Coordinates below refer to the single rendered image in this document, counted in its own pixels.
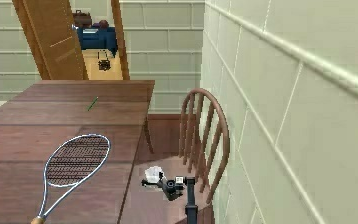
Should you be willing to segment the silver tennis racket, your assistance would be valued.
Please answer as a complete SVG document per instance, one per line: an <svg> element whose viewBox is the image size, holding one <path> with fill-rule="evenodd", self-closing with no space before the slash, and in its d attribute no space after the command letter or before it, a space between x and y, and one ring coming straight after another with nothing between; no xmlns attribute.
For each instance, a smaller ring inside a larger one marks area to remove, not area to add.
<svg viewBox="0 0 358 224"><path fill-rule="evenodd" d="M111 141L95 133L78 135L59 145L44 164L42 201L30 224L45 224L67 196L103 167L110 151ZM51 206L48 205L49 188L65 190Z"/></svg>

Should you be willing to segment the white mug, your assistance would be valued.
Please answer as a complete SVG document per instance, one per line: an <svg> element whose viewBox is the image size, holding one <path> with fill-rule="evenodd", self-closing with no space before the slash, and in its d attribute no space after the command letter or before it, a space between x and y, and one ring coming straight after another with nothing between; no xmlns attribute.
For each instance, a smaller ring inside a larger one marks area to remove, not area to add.
<svg viewBox="0 0 358 224"><path fill-rule="evenodd" d="M145 180L156 183L159 181L159 172L163 172L163 169L159 166L149 167L145 170Z"/></svg>

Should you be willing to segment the green pencil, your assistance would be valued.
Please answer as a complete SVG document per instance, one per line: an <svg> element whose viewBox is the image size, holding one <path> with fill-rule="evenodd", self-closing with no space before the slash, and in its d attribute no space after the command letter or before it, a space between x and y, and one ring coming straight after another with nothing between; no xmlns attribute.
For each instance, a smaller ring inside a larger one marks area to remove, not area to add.
<svg viewBox="0 0 358 224"><path fill-rule="evenodd" d="M93 101L91 102L91 104L88 106L87 111L90 111L90 110L92 109L92 107L93 107L93 106L95 105L95 103L97 102L98 98L99 98L99 97L95 97L95 98L93 99Z"/></svg>

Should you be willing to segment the brown wooden table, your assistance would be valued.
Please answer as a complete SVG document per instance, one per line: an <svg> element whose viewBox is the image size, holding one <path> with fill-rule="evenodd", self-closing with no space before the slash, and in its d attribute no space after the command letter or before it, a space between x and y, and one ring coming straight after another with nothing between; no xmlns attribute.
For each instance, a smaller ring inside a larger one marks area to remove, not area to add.
<svg viewBox="0 0 358 224"><path fill-rule="evenodd" d="M151 81L43 80L3 104L0 224L30 224L42 201L44 163L59 145L89 133L110 139L109 158L47 224L117 224L153 88Z"/></svg>

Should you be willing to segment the brown wooden spindle chair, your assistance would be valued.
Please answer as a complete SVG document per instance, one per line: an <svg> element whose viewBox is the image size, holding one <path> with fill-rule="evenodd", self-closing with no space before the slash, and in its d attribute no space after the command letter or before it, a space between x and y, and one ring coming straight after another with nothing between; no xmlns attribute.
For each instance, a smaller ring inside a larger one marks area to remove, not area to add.
<svg viewBox="0 0 358 224"><path fill-rule="evenodd" d="M187 224L187 190L178 199L169 201L162 189L141 185L145 170L153 166L163 169L164 180L194 177L197 224L213 224L212 199L229 155L229 130L221 105L209 91L191 90L181 107L178 154L136 163L117 224Z"/></svg>

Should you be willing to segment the blue sofa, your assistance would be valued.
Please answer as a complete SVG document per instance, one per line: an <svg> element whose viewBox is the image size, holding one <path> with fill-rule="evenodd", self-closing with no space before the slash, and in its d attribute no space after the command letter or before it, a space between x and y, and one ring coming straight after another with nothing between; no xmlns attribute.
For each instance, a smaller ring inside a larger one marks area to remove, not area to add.
<svg viewBox="0 0 358 224"><path fill-rule="evenodd" d="M76 29L82 50L105 49L113 56L118 50L116 32L114 27L108 28L77 28Z"/></svg>

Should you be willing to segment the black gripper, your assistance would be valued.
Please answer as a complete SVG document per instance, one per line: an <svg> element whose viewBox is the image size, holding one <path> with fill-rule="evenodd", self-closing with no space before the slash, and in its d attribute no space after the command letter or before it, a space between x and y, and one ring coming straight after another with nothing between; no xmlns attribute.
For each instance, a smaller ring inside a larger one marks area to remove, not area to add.
<svg viewBox="0 0 358 224"><path fill-rule="evenodd" d="M149 182L145 179L141 181L142 186L157 186L162 187L164 194L169 201L174 201L178 197L183 195L184 185L177 184L174 180L164 180L165 176L163 172L159 172L159 181L156 183Z"/></svg>

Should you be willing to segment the brown bag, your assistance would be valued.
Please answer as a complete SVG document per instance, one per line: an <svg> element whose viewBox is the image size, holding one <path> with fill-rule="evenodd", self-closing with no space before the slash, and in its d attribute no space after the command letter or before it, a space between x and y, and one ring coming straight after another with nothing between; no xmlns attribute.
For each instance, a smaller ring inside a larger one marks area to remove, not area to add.
<svg viewBox="0 0 358 224"><path fill-rule="evenodd" d="M88 28L92 25L92 18L89 12L85 13L82 10L76 10L73 13L73 19L76 27Z"/></svg>

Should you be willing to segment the brown wooden room door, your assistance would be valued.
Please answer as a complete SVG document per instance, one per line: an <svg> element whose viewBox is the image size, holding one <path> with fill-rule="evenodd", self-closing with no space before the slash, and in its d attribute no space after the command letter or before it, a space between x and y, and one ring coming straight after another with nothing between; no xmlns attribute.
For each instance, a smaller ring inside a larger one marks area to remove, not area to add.
<svg viewBox="0 0 358 224"><path fill-rule="evenodd" d="M12 0L43 80L87 80L69 0Z"/></svg>

